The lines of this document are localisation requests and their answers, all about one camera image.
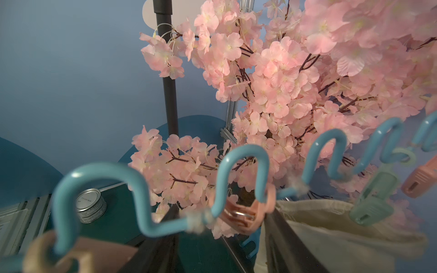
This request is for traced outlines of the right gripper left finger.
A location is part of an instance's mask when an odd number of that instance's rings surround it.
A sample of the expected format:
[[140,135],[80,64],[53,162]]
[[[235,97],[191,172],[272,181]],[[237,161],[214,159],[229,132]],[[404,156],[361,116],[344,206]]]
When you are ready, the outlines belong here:
[[179,235],[159,238],[138,235],[127,243],[137,252],[119,270],[120,273],[174,273],[179,256]]

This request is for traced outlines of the beige glove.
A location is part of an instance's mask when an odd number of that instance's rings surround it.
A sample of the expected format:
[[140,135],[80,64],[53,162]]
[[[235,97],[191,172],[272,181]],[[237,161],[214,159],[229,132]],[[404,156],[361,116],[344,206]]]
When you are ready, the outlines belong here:
[[393,273],[398,258],[423,255],[423,233],[379,222],[361,226],[349,218],[353,205],[339,200],[278,201],[286,224],[330,273]]

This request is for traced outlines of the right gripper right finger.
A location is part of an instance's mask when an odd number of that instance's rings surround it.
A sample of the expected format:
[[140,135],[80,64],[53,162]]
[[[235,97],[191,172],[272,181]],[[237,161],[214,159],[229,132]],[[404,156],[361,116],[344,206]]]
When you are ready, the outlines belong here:
[[266,265],[269,273],[326,273],[278,210],[264,220]]

